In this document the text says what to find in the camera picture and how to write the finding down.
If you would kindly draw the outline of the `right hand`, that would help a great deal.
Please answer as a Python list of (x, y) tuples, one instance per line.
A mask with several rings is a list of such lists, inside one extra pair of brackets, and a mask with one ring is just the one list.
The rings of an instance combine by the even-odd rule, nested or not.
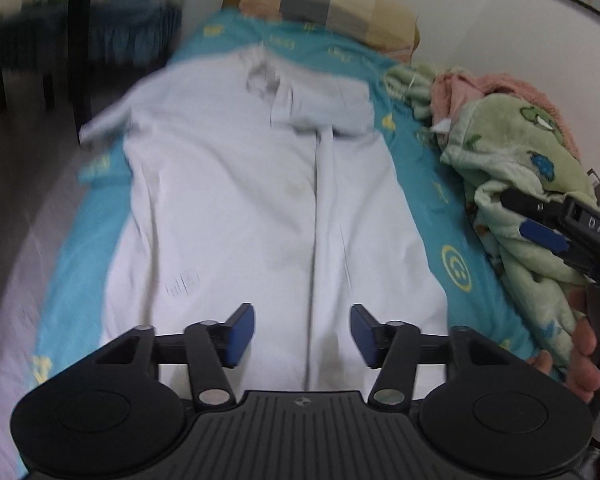
[[(576, 289), (570, 292), (568, 297), (570, 307), (584, 312), (586, 308), (585, 296), (584, 289)], [(592, 359), (597, 347), (597, 338), (587, 318), (581, 318), (577, 322), (571, 340), (573, 348), (566, 385), (581, 400), (590, 403), (594, 393), (600, 390), (600, 369)], [(553, 367), (553, 358), (547, 351), (542, 350), (536, 356), (528, 359), (527, 363), (536, 370), (548, 375)]]

